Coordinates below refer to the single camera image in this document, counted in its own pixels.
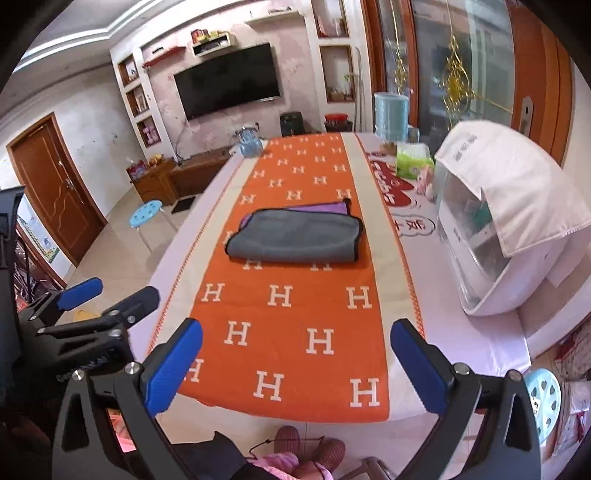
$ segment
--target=white appliance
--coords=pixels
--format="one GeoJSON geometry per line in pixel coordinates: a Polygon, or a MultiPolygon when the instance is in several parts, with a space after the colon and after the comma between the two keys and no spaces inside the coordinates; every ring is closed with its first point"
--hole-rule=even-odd
{"type": "Polygon", "coordinates": [[[565,277],[580,261],[584,248],[575,261],[578,252],[565,247],[588,233],[591,212],[529,139],[502,125],[461,122],[436,160],[437,230],[467,314],[513,310],[559,264],[565,277]]]}

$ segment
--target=metal screw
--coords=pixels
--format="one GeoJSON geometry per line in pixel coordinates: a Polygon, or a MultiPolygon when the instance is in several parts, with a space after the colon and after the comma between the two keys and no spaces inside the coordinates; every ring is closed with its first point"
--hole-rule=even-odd
{"type": "Polygon", "coordinates": [[[84,370],[74,370],[74,373],[72,373],[72,378],[75,381],[79,382],[84,378],[84,370]]]}
{"type": "Polygon", "coordinates": [[[462,362],[458,362],[453,365],[453,370],[458,375],[468,375],[470,373],[470,367],[462,362]]]}
{"type": "Polygon", "coordinates": [[[523,377],[517,370],[509,370],[509,378],[515,382],[521,382],[523,377]]]}
{"type": "Polygon", "coordinates": [[[141,366],[142,364],[138,362],[131,362],[130,364],[125,365],[125,373],[129,375],[135,375],[137,372],[139,372],[139,368],[141,366]]]}

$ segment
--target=red wall shelf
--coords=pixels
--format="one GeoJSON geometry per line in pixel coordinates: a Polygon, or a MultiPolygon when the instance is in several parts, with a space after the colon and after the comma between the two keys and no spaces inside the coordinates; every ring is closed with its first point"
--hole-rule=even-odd
{"type": "Polygon", "coordinates": [[[169,48],[168,50],[164,50],[157,57],[154,57],[152,60],[148,60],[147,62],[145,62],[142,65],[142,67],[145,69],[149,69],[150,67],[153,67],[154,65],[156,65],[160,60],[164,60],[164,59],[170,57],[171,55],[174,55],[176,52],[185,50],[186,48],[187,47],[184,45],[182,45],[182,46],[177,45],[175,47],[169,48]]]}

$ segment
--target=gray towel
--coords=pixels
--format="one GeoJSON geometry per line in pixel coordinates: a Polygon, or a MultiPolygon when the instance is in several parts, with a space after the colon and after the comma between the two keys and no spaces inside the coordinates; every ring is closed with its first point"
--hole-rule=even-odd
{"type": "Polygon", "coordinates": [[[358,259],[362,221],[350,215],[257,210],[230,237],[230,257],[268,262],[350,263],[358,259]]]}

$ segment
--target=black floor mat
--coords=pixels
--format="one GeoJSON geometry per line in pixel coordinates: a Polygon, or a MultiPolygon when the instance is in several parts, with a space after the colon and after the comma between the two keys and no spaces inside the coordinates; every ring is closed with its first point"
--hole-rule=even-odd
{"type": "Polygon", "coordinates": [[[177,204],[174,206],[173,211],[170,213],[179,213],[184,212],[185,210],[189,210],[194,201],[194,196],[179,200],[177,204]]]}

